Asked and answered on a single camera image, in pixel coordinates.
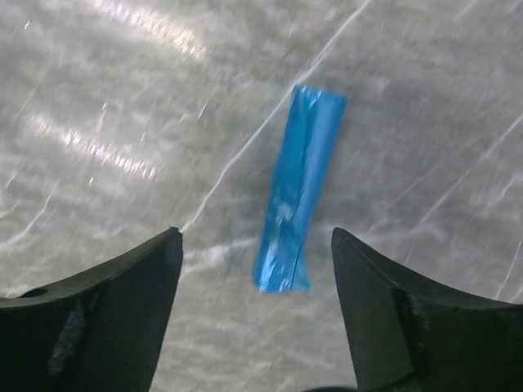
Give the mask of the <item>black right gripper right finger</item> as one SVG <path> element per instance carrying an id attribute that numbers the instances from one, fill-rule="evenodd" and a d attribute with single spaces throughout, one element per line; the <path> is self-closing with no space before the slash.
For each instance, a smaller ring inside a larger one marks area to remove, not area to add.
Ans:
<path id="1" fill-rule="evenodd" d="M 359 390 L 521 390 L 521 305 L 438 283 L 342 228 L 331 248 Z"/>

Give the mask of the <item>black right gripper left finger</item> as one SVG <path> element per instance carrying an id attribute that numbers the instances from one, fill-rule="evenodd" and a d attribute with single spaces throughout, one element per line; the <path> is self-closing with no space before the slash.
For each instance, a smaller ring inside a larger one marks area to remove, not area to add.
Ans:
<path id="1" fill-rule="evenodd" d="M 81 273 L 2 299 L 2 390 L 149 390 L 182 261 L 182 236 L 172 227 Z"/>

